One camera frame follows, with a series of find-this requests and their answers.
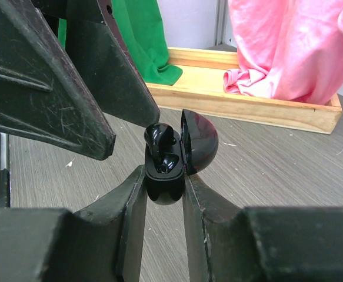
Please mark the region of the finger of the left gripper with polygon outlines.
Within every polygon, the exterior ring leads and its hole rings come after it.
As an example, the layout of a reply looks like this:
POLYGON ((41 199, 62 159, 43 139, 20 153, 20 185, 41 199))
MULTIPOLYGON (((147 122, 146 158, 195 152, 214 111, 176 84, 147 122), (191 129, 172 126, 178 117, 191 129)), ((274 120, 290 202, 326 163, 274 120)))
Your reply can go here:
POLYGON ((0 132, 96 160, 115 134, 41 11, 0 1, 0 132))
POLYGON ((159 121, 160 110, 129 54, 111 1, 33 5, 66 20, 66 53, 103 112, 142 127, 159 121))

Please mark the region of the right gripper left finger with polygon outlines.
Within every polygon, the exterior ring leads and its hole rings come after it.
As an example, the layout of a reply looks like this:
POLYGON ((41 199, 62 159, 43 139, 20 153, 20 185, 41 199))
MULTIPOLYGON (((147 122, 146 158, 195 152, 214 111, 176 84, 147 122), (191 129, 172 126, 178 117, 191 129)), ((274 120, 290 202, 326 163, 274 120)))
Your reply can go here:
POLYGON ((83 209, 0 208, 0 281, 138 281, 145 168, 83 209))

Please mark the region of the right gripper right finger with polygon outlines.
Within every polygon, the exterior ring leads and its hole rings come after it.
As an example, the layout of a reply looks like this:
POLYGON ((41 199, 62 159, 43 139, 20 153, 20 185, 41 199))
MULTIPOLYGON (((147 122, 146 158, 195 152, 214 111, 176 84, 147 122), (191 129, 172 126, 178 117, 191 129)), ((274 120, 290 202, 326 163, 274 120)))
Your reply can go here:
POLYGON ((343 281, 343 207, 240 208, 185 179, 191 281, 343 281))

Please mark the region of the black earbud bottom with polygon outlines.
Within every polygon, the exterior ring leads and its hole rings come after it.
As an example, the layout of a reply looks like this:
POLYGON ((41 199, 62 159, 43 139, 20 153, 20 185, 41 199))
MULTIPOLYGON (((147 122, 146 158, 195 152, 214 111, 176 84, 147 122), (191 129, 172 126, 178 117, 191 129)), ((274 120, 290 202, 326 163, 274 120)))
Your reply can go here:
POLYGON ((144 139, 156 164, 163 163, 165 149, 176 143, 174 130, 166 123, 154 123, 148 126, 144 132, 144 139))

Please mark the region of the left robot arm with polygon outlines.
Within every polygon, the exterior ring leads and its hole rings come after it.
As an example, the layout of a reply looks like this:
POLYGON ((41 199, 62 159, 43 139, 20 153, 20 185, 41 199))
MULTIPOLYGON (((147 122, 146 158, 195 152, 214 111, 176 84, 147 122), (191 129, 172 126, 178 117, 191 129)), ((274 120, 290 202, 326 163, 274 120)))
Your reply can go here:
POLYGON ((0 207, 11 205, 11 135, 105 160, 106 114, 159 121, 113 11, 111 1, 0 1, 0 207))

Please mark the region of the green tank top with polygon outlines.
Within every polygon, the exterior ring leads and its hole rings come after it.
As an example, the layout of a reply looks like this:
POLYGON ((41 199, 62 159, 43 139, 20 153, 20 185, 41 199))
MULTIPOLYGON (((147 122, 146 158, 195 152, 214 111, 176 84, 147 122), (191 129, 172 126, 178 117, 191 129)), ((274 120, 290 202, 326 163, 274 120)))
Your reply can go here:
POLYGON ((125 46, 146 83, 173 85, 182 69, 168 64, 169 52, 157 1, 112 1, 125 46))

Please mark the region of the wooden clothes rack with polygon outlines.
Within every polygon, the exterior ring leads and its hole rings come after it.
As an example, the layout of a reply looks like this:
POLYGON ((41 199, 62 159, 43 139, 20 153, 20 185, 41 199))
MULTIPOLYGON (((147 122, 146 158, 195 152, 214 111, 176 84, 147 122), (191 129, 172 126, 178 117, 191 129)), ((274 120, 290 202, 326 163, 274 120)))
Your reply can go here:
POLYGON ((177 82, 147 85, 162 108, 324 134, 332 133, 342 115, 338 95, 322 106, 224 92, 225 71, 238 66, 235 52, 170 48, 168 62, 182 69, 177 82))

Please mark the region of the pink t-shirt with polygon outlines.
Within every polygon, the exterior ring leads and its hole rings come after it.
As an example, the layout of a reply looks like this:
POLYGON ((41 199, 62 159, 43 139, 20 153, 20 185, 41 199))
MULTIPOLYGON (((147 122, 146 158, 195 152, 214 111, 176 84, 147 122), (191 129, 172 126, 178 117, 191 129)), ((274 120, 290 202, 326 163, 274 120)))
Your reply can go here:
POLYGON ((228 93, 326 104, 343 85, 343 1, 229 1, 228 93))

